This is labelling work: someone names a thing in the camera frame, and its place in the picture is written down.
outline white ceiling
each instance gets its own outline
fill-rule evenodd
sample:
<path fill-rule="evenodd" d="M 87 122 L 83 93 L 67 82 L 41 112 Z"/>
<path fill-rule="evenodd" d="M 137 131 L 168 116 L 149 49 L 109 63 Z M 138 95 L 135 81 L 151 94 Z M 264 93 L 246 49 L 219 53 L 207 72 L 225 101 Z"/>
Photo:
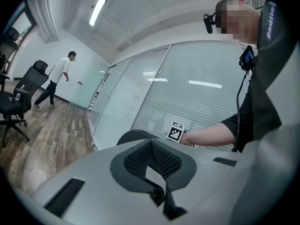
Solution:
<path fill-rule="evenodd" d="M 203 20 L 219 0 L 107 0 L 95 26 L 89 25 L 98 0 L 65 0 L 64 28 L 108 62 L 131 44 L 173 26 Z"/>

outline man in black shirt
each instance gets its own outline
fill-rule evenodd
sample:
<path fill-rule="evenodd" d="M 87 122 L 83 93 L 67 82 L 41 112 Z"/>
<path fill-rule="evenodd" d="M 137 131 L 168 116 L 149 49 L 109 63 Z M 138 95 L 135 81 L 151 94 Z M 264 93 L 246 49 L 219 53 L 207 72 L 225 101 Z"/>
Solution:
<path fill-rule="evenodd" d="M 256 44 L 258 55 L 245 100 L 240 107 L 240 132 L 237 115 L 206 129 L 184 133 L 185 145 L 222 146 L 237 142 L 242 152 L 246 143 L 260 140 L 267 132 L 281 126 L 278 113 L 266 90 L 290 58 L 296 44 L 277 4 L 266 0 L 255 10 L 243 0 L 222 0 L 216 5 L 216 27 L 233 39 Z"/>

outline sneaker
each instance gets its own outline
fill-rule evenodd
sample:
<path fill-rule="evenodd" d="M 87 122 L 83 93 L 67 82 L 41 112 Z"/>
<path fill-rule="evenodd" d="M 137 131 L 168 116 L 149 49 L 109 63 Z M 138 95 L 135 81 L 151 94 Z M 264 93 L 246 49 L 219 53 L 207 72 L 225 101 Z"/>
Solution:
<path fill-rule="evenodd" d="M 38 112 L 41 111 L 41 109 L 39 108 L 39 105 L 38 105 L 38 104 L 33 103 L 33 107 L 34 107 L 34 110 L 36 110 L 36 111 L 38 111 Z"/>
<path fill-rule="evenodd" d="M 53 104 L 50 104 L 49 108 L 56 108 L 56 105 L 55 105 L 55 103 L 53 103 Z"/>

